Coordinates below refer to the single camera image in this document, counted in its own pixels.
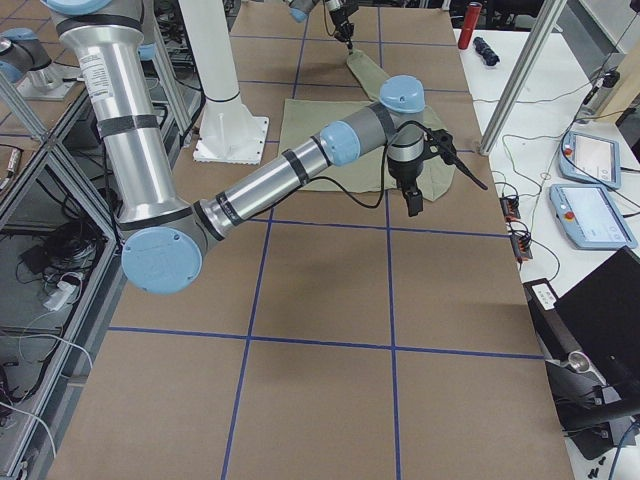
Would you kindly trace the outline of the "background blue robot arm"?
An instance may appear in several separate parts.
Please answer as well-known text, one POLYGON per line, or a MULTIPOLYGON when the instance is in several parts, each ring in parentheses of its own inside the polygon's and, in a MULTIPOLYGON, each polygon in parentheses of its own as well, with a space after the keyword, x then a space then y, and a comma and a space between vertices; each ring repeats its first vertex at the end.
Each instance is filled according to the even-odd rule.
POLYGON ((28 28, 1 33, 1 73, 26 100, 62 101, 77 79, 77 69, 56 64, 28 28))

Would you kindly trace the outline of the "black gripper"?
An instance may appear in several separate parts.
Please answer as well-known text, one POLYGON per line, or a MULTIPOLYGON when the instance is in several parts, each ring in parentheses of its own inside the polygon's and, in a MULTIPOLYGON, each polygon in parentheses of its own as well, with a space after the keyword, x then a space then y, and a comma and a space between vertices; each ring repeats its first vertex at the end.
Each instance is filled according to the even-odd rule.
POLYGON ((327 10, 334 26, 334 34, 337 40, 344 43, 348 49, 353 48, 351 36, 354 33, 354 24, 350 16, 356 12, 356 2, 353 0, 329 0, 327 10))
POLYGON ((397 188, 405 194, 407 214, 415 217, 423 211, 423 197, 417 185, 417 178, 421 174, 421 161, 388 161, 388 171, 396 181, 397 188))

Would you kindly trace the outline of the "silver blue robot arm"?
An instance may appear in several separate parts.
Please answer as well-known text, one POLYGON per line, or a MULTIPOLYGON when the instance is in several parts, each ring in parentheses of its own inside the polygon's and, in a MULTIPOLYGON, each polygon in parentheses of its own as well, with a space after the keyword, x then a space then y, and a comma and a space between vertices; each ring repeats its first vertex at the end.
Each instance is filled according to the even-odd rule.
POLYGON ((144 1, 51 1, 61 42, 79 62, 124 208, 122 267, 141 290, 166 295, 188 287, 205 255, 236 226, 317 180, 383 148, 389 171, 411 201, 419 191, 426 141, 421 82, 394 76, 377 101, 330 123, 210 200, 177 193, 141 65, 144 1))
POLYGON ((357 1, 352 0, 291 0, 286 1, 291 17, 298 23, 306 21, 312 10, 318 5, 323 5, 324 19, 329 15, 333 30, 330 31, 328 24, 325 24, 327 34, 337 41, 346 45, 349 52, 353 51, 353 35, 355 26, 350 20, 358 9, 357 1))

